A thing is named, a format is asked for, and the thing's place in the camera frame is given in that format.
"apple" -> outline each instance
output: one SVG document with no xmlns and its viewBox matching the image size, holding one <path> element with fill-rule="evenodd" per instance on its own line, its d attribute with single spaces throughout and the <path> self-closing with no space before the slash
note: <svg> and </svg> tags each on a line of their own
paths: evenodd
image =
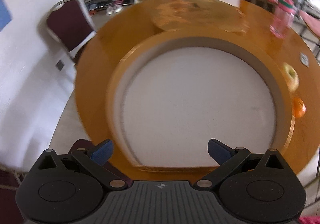
<svg viewBox="0 0 320 224">
<path fill-rule="evenodd" d="M 298 97 L 295 97 L 293 99 L 293 108 L 294 116 L 296 118 L 300 118 L 306 113 L 306 106 L 304 105 L 303 101 Z"/>
<path fill-rule="evenodd" d="M 299 78 L 297 72 L 289 64 L 283 64 L 282 74 L 287 83 L 289 91 L 292 93 L 297 90 L 299 86 Z"/>
</svg>

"blue poster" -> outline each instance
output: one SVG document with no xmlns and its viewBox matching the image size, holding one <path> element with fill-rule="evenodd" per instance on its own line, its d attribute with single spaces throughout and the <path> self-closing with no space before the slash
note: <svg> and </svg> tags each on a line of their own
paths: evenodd
<svg viewBox="0 0 320 224">
<path fill-rule="evenodd" d="M 0 31 L 11 21 L 11 15 L 3 0 L 0 0 Z"/>
</svg>

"white wall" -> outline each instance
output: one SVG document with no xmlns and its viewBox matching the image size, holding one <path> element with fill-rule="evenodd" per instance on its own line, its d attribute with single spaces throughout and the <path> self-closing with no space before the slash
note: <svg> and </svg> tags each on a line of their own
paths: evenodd
<svg viewBox="0 0 320 224">
<path fill-rule="evenodd" d="M 75 69 L 43 24 L 61 0 L 4 1 L 12 21 L 0 31 L 0 163 L 28 170 L 49 146 Z"/>
</svg>

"small card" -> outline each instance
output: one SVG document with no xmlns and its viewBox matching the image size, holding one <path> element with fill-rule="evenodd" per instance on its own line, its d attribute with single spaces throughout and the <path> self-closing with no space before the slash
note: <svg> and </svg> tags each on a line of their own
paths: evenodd
<svg viewBox="0 0 320 224">
<path fill-rule="evenodd" d="M 309 59 L 305 54 L 300 53 L 300 61 L 302 62 L 303 65 L 305 65 L 306 67 L 309 67 Z"/>
</svg>

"round table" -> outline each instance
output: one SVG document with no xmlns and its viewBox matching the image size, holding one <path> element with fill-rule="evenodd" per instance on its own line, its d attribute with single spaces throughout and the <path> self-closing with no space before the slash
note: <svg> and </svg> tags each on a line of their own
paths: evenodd
<svg viewBox="0 0 320 224">
<path fill-rule="evenodd" d="M 108 81 L 122 57 L 146 38 L 162 32 L 150 18 L 152 10 L 161 3 L 175 0 L 148 0 L 123 10 L 107 22 L 90 40 L 77 66 L 76 104 L 81 121 L 94 144 L 112 139 L 107 127 L 105 99 Z M 310 161 L 320 140 L 320 67 L 312 52 L 295 31 L 285 39 L 276 38 L 269 29 L 273 15 L 247 1 L 241 1 L 240 10 L 249 23 L 246 33 L 238 34 L 265 51 L 278 66 L 290 64 L 300 79 L 294 96 L 300 97 L 307 108 L 304 117 L 295 121 L 294 132 L 284 158 L 293 171 L 299 173 Z M 300 62 L 300 53 L 309 58 L 309 68 Z M 132 166 L 115 144 L 109 160 L 120 171 L 137 180 L 196 181 L 212 169 L 195 168 L 194 172 L 159 169 L 146 171 Z"/>
</svg>

